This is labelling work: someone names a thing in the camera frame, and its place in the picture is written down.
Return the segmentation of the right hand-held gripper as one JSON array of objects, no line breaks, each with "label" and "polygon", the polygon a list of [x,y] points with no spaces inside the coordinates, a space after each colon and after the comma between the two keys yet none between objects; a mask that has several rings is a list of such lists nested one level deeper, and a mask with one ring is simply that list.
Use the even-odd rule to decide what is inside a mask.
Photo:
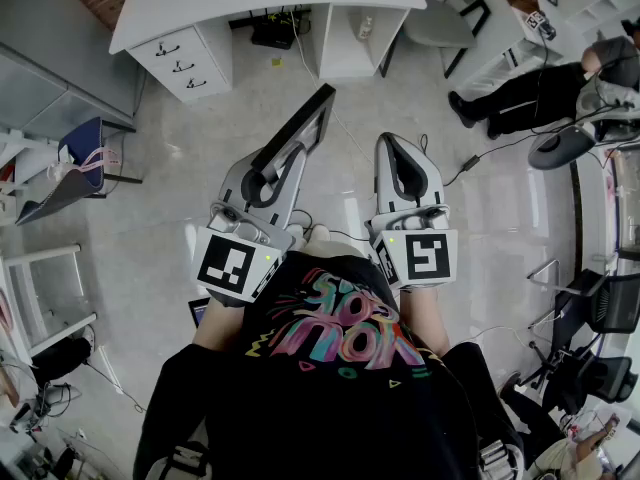
[{"label": "right hand-held gripper", "polygon": [[365,227],[391,289],[456,280],[458,232],[449,227],[450,209],[441,204],[442,192],[441,173],[422,149],[390,132],[379,136],[375,193],[377,212],[384,214],[366,221]]}]

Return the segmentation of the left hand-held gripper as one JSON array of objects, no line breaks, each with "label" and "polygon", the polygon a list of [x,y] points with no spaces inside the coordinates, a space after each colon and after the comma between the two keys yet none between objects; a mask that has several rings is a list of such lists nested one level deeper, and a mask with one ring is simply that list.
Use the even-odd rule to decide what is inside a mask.
[{"label": "left hand-held gripper", "polygon": [[305,147],[295,142],[273,155],[265,146],[231,166],[211,207],[211,221],[197,230],[195,283],[243,303],[258,298],[295,243],[284,229],[306,162]]}]

